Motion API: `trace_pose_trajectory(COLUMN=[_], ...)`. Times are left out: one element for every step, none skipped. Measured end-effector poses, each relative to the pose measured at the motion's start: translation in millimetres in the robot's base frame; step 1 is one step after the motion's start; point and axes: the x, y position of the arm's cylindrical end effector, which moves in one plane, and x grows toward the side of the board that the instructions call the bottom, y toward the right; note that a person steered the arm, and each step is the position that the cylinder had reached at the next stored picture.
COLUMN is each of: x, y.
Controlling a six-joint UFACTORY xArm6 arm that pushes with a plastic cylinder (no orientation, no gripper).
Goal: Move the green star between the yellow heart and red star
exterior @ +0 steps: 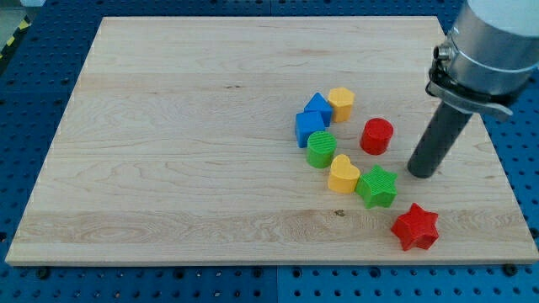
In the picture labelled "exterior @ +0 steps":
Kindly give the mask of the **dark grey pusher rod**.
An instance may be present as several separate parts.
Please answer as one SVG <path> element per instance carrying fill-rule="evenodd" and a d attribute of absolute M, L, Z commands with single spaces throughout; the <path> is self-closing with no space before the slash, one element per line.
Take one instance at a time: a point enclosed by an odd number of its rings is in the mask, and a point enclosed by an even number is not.
<path fill-rule="evenodd" d="M 430 178 L 471 118 L 472 114 L 441 102 L 408 160 L 408 171 L 417 178 Z"/>

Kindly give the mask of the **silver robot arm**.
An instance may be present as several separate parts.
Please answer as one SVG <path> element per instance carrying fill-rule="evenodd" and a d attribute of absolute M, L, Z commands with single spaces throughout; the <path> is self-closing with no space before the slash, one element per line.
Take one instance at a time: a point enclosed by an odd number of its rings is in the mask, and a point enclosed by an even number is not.
<path fill-rule="evenodd" d="M 499 121 L 538 68 L 536 0 L 466 0 L 445 40 L 433 49 L 425 91 L 440 99 L 408 170 L 428 178 L 474 114 Z"/>

